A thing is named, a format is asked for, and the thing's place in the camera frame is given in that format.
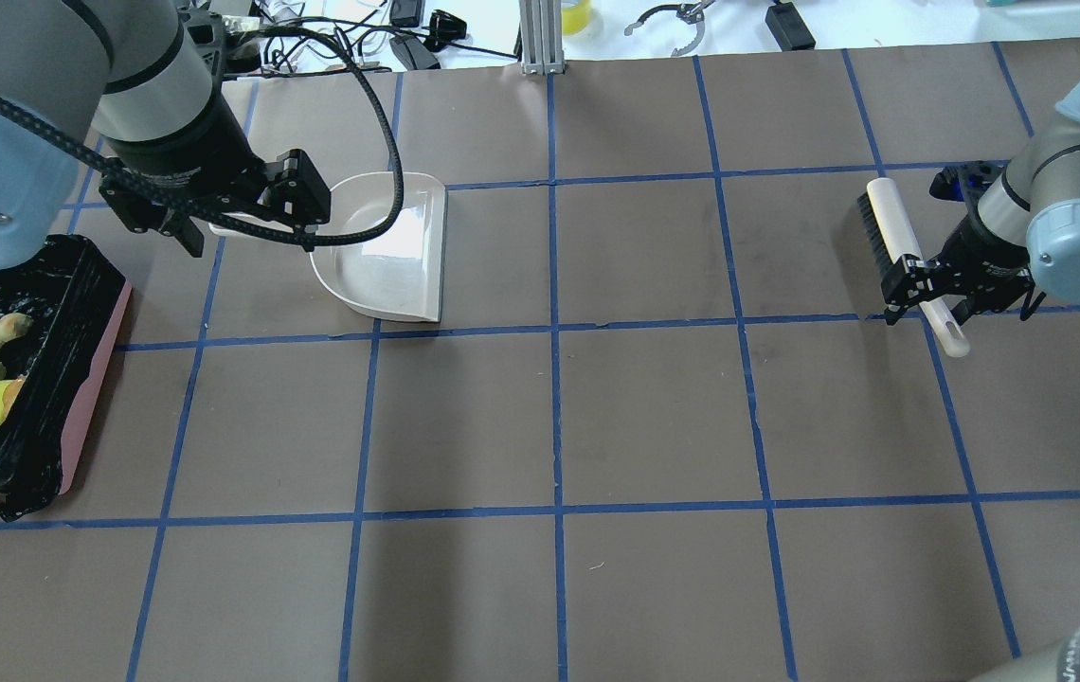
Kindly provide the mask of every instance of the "brush handle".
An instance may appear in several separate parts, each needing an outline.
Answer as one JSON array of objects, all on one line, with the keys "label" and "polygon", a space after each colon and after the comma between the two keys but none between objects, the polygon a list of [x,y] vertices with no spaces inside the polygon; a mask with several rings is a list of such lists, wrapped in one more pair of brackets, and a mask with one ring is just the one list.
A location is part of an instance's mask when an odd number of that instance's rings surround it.
[{"label": "brush handle", "polygon": [[[904,255],[921,257],[922,250],[912,228],[912,219],[903,206],[903,198],[899,186],[888,177],[878,177],[868,183],[868,201],[873,203],[873,213],[877,218],[877,227],[881,229],[881,238],[886,241],[886,250],[890,251],[890,260],[897,263]],[[969,339],[960,331],[953,311],[943,299],[920,303],[920,310],[931,324],[931,332],[940,342],[949,358],[963,358],[969,355]]]}]

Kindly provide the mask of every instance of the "white surface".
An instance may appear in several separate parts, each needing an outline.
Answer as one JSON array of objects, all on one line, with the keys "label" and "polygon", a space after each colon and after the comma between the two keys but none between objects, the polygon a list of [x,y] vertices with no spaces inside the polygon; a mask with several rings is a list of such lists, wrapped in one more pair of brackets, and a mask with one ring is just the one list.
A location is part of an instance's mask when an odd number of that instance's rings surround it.
[{"label": "white surface", "polygon": [[[881,228],[881,238],[886,249],[890,251],[890,259],[897,263],[905,254],[921,256],[922,251],[912,228],[912,219],[906,215],[903,198],[899,193],[899,185],[888,177],[878,177],[868,183],[868,200],[873,203],[877,225]],[[920,303],[920,310],[931,324],[931,332],[940,342],[940,347],[949,358],[963,358],[969,355],[969,339],[960,331],[953,311],[943,298],[934,302]]]},{"label": "white surface", "polygon": [[[623,28],[661,0],[592,0],[595,18],[579,35],[565,40],[567,59],[636,59],[666,57],[696,36],[673,13],[657,14],[631,38]],[[307,11],[359,19],[375,5],[372,0],[309,0]],[[705,39],[697,55],[779,51],[764,23],[768,0],[718,0],[705,12]],[[1007,8],[987,8],[986,0],[796,0],[797,10],[818,48],[879,48],[890,44],[942,44],[990,40],[1038,40],[1080,36],[1080,0],[1022,0]],[[465,42],[502,52],[514,51],[518,31],[518,0],[428,0],[432,10],[446,10],[468,22]],[[373,19],[383,23],[383,14]],[[440,52],[444,68],[510,64],[503,57],[455,50]],[[384,44],[381,64],[401,69]],[[309,70],[323,62],[308,57]]]},{"label": "white surface", "polygon": [[[397,322],[440,322],[444,302],[444,229],[448,190],[426,173],[402,173],[401,216],[380,237],[349,246],[319,248],[309,258],[322,286],[351,310]],[[363,232],[389,215],[392,173],[363,173],[330,188],[332,213],[316,233]],[[251,224],[287,232],[284,225],[234,213]],[[251,239],[207,224],[218,237]]]}]

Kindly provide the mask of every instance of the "white dustpan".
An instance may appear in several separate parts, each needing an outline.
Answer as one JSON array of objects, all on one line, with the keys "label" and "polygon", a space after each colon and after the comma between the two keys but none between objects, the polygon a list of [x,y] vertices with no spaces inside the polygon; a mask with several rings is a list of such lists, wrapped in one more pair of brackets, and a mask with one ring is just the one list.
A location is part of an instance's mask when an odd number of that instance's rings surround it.
[{"label": "white dustpan", "polygon": [[[440,322],[444,300],[446,187],[426,173],[403,173],[405,202],[388,232],[350,246],[319,248],[313,271],[325,289],[359,313],[397,322]],[[392,208],[392,173],[364,173],[330,189],[328,225],[316,233],[355,233],[369,229]],[[242,216],[256,225],[284,229]],[[224,237],[245,237],[210,226]]]}]

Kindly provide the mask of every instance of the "yellow container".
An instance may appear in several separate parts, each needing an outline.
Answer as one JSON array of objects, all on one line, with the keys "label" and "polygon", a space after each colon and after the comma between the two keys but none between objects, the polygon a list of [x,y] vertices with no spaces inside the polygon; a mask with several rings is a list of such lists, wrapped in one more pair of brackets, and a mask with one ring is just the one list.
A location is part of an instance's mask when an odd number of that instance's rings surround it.
[{"label": "yellow container", "polygon": [[575,35],[591,23],[591,0],[561,0],[561,34]]}]

